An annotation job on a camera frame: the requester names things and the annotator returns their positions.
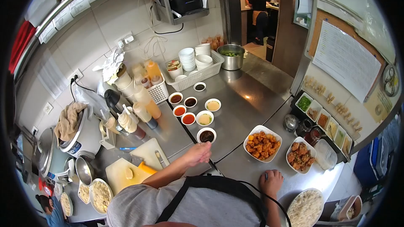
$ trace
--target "white basket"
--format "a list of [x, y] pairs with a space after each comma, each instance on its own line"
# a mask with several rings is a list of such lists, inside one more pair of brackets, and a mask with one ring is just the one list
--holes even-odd
[[169, 98], [169, 91], [167, 90], [166, 80], [162, 74], [163, 82], [148, 88], [148, 91], [156, 104], [163, 102]]
[[214, 50], [210, 51], [210, 56], [213, 59], [213, 65], [204, 68], [192, 75], [189, 75], [191, 72], [184, 71], [184, 75], [186, 75], [187, 77], [178, 82], [174, 82], [174, 80], [171, 79], [171, 77], [169, 76], [169, 72], [167, 71], [167, 65], [171, 62], [171, 60], [162, 62], [159, 64], [159, 66], [162, 74], [165, 76], [167, 84], [171, 85], [176, 91], [183, 91], [188, 87], [194, 86], [195, 83], [199, 83], [219, 73], [220, 66], [225, 61], [225, 59], [219, 53], [216, 53]]

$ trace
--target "blue cooler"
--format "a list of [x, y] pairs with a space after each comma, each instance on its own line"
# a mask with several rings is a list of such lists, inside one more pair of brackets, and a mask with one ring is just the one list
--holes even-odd
[[386, 175], [387, 158], [388, 146], [384, 137], [375, 138], [358, 152], [353, 170], [363, 188], [375, 186]]

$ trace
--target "worker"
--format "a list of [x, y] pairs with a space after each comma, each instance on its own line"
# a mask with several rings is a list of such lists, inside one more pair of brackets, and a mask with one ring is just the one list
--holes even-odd
[[66, 216], [63, 213], [62, 205], [57, 200], [56, 196], [51, 198], [44, 195], [36, 195], [35, 198], [41, 204], [45, 212], [45, 218], [49, 227], [86, 227], [80, 223], [67, 223], [65, 222]]
[[264, 32], [268, 26], [267, 0], [245, 0], [252, 7], [252, 23], [255, 26], [255, 43], [264, 46]]
[[[208, 162], [211, 143], [198, 143], [142, 184], [124, 188], [107, 209], [110, 227], [280, 227], [278, 206], [261, 201], [244, 184], [222, 176], [181, 178], [193, 166]], [[276, 199], [284, 178], [277, 170], [260, 177], [263, 193]]]

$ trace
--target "cutting board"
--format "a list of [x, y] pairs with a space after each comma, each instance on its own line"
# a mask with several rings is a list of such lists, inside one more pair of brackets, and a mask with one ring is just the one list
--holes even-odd
[[[127, 168], [132, 170], [132, 179], [126, 178], [125, 170]], [[108, 184], [111, 187], [114, 195], [118, 194], [119, 191], [128, 186], [142, 183], [150, 176], [149, 173], [146, 173], [124, 158], [118, 159], [111, 165], [107, 166], [105, 168], [105, 172], [107, 173]]]
[[131, 151], [130, 154], [142, 157], [145, 161], [145, 164], [149, 167], [154, 168], [156, 171], [162, 170], [163, 167], [160, 164], [157, 156], [155, 155], [155, 151], [158, 150], [160, 152], [161, 158], [163, 159], [166, 166], [168, 166], [169, 160], [166, 158], [163, 150], [161, 150], [160, 145], [157, 142], [157, 139], [152, 138], [146, 143], [143, 143], [141, 146]]

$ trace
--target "electrical outlet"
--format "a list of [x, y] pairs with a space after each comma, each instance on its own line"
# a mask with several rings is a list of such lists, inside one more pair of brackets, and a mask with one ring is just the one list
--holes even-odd
[[126, 37], [129, 36], [129, 35], [132, 35], [133, 38], [134, 38], [134, 35], [133, 35], [132, 32], [127, 32], [127, 33], [125, 33], [124, 35], [122, 35], [121, 37], [119, 37], [118, 39], [115, 40], [115, 45], [117, 45], [117, 46], [119, 47], [118, 42], [119, 42], [119, 41], [123, 41], [124, 38], [126, 38]]
[[32, 128], [32, 130], [31, 130], [31, 133], [32, 133], [32, 134], [33, 134], [33, 131], [36, 131], [36, 133], [35, 133], [35, 134], [38, 134], [38, 131], [39, 131], [39, 130], [38, 130], [38, 128], [33, 127], [33, 128]]
[[53, 106], [50, 105], [50, 103], [46, 103], [46, 105], [44, 107], [44, 112], [49, 115], [49, 113], [52, 111], [52, 109], [53, 109]]
[[76, 69], [68, 78], [69, 84], [70, 84], [70, 79], [74, 78], [75, 75], [78, 75], [78, 78], [76, 79], [76, 81], [80, 80], [83, 77], [83, 74], [80, 72], [80, 70]]

